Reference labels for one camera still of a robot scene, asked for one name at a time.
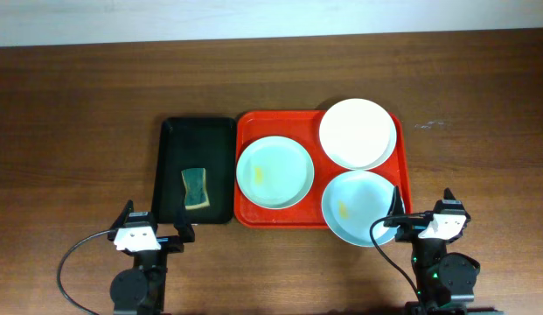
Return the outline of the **light blue plate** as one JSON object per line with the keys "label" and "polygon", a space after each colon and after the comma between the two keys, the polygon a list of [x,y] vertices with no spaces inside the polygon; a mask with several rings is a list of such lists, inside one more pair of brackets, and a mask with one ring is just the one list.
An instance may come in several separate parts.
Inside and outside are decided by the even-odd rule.
{"label": "light blue plate", "polygon": [[329,229],[340,239],[359,247],[389,243],[395,227],[377,220],[388,216],[394,185],[370,171],[347,171],[324,189],[321,208]]}

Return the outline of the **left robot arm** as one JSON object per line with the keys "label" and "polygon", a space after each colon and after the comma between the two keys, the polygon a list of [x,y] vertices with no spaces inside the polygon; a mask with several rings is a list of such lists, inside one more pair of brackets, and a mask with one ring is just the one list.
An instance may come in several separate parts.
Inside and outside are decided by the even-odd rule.
{"label": "left robot arm", "polygon": [[110,285],[114,314],[155,315],[164,312],[168,255],[184,251],[195,241],[185,205],[173,214],[175,235],[158,236],[158,223],[151,212],[137,212],[129,200],[115,219],[108,240],[133,258],[133,267],[120,272]]}

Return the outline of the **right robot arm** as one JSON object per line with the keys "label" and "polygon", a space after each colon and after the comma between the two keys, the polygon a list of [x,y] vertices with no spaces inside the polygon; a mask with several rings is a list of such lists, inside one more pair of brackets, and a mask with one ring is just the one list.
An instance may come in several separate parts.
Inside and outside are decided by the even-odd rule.
{"label": "right robot arm", "polygon": [[395,240],[412,245],[411,265],[416,280],[410,284],[417,296],[407,302],[403,313],[420,314],[499,314],[492,307],[469,308],[474,301],[474,286],[480,263],[461,253],[448,252],[447,246],[463,236],[470,215],[450,189],[436,201],[431,211],[406,213],[400,189],[393,189],[387,216],[376,221],[396,228]]}

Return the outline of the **mint green plate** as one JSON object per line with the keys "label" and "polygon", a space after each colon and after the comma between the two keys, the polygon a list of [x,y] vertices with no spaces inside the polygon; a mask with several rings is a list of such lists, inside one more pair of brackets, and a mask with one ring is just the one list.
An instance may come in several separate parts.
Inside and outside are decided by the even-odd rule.
{"label": "mint green plate", "polygon": [[315,167],[308,151],[285,136],[265,136],[249,144],[236,166],[242,194],[270,210],[292,207],[310,192]]}

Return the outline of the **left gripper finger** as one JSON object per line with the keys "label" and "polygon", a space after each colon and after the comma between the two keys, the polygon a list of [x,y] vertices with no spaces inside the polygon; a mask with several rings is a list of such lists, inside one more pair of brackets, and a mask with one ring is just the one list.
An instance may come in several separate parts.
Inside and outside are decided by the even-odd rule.
{"label": "left gripper finger", "polygon": [[121,228],[123,226],[123,224],[125,223],[128,215],[130,213],[133,213],[134,212],[134,204],[133,204],[133,201],[131,199],[129,199],[125,206],[123,207],[122,211],[120,212],[120,214],[117,216],[117,218],[115,219],[115,221],[113,222],[113,224],[110,226],[110,229],[111,230],[116,230],[118,228]]}
{"label": "left gripper finger", "polygon": [[176,210],[173,226],[177,230],[182,243],[195,242],[195,232],[184,205]]}

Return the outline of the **green yellow sponge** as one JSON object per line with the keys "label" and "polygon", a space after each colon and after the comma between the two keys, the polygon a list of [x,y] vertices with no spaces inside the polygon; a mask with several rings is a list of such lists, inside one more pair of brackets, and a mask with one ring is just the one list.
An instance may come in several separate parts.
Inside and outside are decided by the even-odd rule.
{"label": "green yellow sponge", "polygon": [[181,171],[184,182],[184,206],[187,211],[210,206],[206,188],[206,169],[189,168]]}

